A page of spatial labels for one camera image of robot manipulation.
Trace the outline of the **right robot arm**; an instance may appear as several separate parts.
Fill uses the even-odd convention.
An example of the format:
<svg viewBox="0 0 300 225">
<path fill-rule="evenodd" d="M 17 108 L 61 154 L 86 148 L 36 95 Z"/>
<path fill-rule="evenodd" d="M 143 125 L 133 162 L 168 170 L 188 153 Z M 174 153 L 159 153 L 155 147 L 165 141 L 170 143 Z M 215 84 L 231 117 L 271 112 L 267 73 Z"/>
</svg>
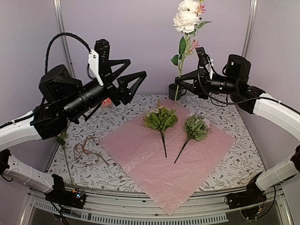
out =
<svg viewBox="0 0 300 225">
<path fill-rule="evenodd" d="M 218 100 L 222 106 L 237 105 L 241 110 L 265 119 L 271 123 L 263 131 L 253 134 L 255 143 L 260 148 L 271 141 L 275 136 L 275 144 L 280 144 L 285 137 L 289 140 L 300 140 L 300 113 L 292 107 L 273 98 L 266 91 L 248 84 L 251 63 L 242 56 L 231 54 L 219 75 L 212 59 L 203 47 L 196 48 L 198 56 L 197 69 L 175 78 L 175 84 L 183 87 L 202 99 L 216 101 L 213 94 L 228 94 L 231 102 Z M 255 175 L 246 186 L 246 190 L 229 193 L 225 202 L 236 208 L 247 204 L 266 200 L 265 191 L 284 183 L 300 173 L 300 148 L 287 159 L 275 164 L 266 171 Z"/>
</svg>

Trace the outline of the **white rose long stem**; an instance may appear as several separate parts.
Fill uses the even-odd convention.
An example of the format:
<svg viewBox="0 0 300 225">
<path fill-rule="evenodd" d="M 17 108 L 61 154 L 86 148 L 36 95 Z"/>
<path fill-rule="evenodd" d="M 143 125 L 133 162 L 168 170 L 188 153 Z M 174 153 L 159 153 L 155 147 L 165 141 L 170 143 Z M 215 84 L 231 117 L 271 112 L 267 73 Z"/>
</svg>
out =
<svg viewBox="0 0 300 225">
<path fill-rule="evenodd" d="M 178 4 L 177 13 L 172 21 L 174 28 L 182 34 L 182 37 L 178 53 L 171 58 L 171 62 L 178 68 L 179 77 L 182 77 L 184 61 L 187 56 L 192 55 L 200 46 L 196 38 L 199 29 L 210 23 L 201 18 L 205 11 L 202 0 L 183 0 Z"/>
</svg>

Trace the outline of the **dark grey metal mug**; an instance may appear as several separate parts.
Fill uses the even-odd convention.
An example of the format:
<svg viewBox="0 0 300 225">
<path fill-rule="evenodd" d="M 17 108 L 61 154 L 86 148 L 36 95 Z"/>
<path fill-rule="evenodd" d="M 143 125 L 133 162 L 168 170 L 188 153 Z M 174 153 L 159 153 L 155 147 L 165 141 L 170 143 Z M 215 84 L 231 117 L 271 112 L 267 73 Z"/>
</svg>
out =
<svg viewBox="0 0 300 225">
<path fill-rule="evenodd" d="M 175 83 L 171 83 L 168 86 L 168 96 L 170 100 L 179 100 L 186 94 L 186 92 L 186 89 L 182 88 L 181 86 L 178 87 L 178 85 Z"/>
</svg>

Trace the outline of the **pink rose stem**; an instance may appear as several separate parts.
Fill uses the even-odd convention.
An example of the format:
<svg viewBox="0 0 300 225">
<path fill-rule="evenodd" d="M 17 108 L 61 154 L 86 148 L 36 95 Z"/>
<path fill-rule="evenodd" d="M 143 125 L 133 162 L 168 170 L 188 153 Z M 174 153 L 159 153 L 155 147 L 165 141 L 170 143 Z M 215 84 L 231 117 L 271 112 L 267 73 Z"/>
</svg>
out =
<svg viewBox="0 0 300 225">
<path fill-rule="evenodd" d="M 71 171 L 70 171 L 68 160 L 67 160 L 67 153 L 66 153 L 66 139 L 67 139 L 67 137 L 68 137 L 67 130 L 65 129 L 65 130 L 61 131 L 61 133 L 58 136 L 55 137 L 55 140 L 58 143 L 58 145 L 61 146 L 62 149 L 63 149 L 65 162 L 66 162 L 66 166 L 67 166 L 67 171 L 68 171 L 68 174 L 69 174 L 70 183 L 74 187 L 75 185 L 74 185 L 74 182 L 73 182 L 73 179 L 72 179 Z"/>
</svg>

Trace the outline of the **lilac white flower bouquet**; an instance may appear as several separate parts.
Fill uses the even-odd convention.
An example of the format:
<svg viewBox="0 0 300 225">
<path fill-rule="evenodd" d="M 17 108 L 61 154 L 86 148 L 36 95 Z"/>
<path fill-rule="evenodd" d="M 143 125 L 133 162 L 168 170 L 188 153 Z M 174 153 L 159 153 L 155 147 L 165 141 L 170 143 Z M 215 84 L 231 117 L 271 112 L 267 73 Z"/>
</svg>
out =
<svg viewBox="0 0 300 225">
<path fill-rule="evenodd" d="M 190 113 L 186 116 L 183 128 L 186 133 L 186 138 L 174 161 L 174 164 L 178 161 L 180 155 L 190 140 L 196 140 L 197 142 L 200 142 L 204 140 L 210 132 L 210 127 L 205 122 L 204 117 L 196 113 Z"/>
</svg>

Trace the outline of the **green white flower sprig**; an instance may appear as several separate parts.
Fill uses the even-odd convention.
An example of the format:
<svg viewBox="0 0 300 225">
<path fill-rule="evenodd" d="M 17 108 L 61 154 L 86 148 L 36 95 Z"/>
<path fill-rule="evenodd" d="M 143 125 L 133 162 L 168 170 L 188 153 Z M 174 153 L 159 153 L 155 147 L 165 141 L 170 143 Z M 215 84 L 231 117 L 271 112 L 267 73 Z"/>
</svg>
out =
<svg viewBox="0 0 300 225">
<path fill-rule="evenodd" d="M 157 130 L 160 133 L 165 157 L 167 157 L 165 134 L 167 129 L 172 128 L 178 121 L 176 109 L 162 106 L 161 101 L 158 100 L 156 108 L 148 111 L 143 117 L 143 121 L 145 127 Z"/>
</svg>

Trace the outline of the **red patterned ceramic bowl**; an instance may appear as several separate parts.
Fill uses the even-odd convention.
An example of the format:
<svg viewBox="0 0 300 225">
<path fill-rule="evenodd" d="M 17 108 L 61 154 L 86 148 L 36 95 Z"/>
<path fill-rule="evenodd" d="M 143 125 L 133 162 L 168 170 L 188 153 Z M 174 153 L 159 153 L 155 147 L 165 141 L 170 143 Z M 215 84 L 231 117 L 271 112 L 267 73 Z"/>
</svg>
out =
<svg viewBox="0 0 300 225">
<path fill-rule="evenodd" d="M 110 99 L 110 98 L 107 98 L 107 99 L 105 99 L 105 100 L 102 102 L 101 106 L 102 106 L 102 107 L 109 107 L 111 104 L 112 104 L 111 99 Z"/>
</svg>

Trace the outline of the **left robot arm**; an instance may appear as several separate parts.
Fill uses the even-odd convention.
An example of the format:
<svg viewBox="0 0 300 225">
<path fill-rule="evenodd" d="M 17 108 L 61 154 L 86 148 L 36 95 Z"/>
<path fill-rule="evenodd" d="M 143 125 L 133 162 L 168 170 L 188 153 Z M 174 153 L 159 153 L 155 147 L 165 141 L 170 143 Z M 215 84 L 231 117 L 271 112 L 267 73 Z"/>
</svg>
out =
<svg viewBox="0 0 300 225">
<path fill-rule="evenodd" d="M 54 203 L 82 202 L 85 194 L 67 191 L 64 180 L 56 175 L 40 172 L 18 160 L 9 148 L 33 140 L 46 140 L 59 135 L 70 122 L 88 120 L 106 99 L 114 105 L 128 104 L 146 78 L 146 72 L 123 75 L 129 59 L 110 60 L 110 45 L 105 39 L 96 41 L 89 49 L 88 70 L 94 77 L 87 84 L 73 78 L 65 65 L 46 69 L 39 90 L 43 100 L 34 110 L 0 127 L 0 173 L 22 181 L 44 193 Z"/>
</svg>

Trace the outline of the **purple pink wrapping paper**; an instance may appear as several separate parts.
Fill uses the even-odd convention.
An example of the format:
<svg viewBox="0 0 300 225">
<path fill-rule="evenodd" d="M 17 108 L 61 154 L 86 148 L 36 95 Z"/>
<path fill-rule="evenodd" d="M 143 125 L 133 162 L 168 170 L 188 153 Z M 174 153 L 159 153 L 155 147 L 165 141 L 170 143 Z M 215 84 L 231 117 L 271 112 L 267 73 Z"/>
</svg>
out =
<svg viewBox="0 0 300 225">
<path fill-rule="evenodd" d="M 184 123 L 189 111 L 169 99 L 162 105 L 175 109 L 178 121 L 162 137 L 144 122 L 156 103 L 144 97 L 135 99 L 134 106 L 142 107 L 138 116 L 104 136 L 100 143 L 136 185 L 171 215 L 208 178 L 234 138 L 209 123 L 207 137 L 186 141 Z"/>
</svg>

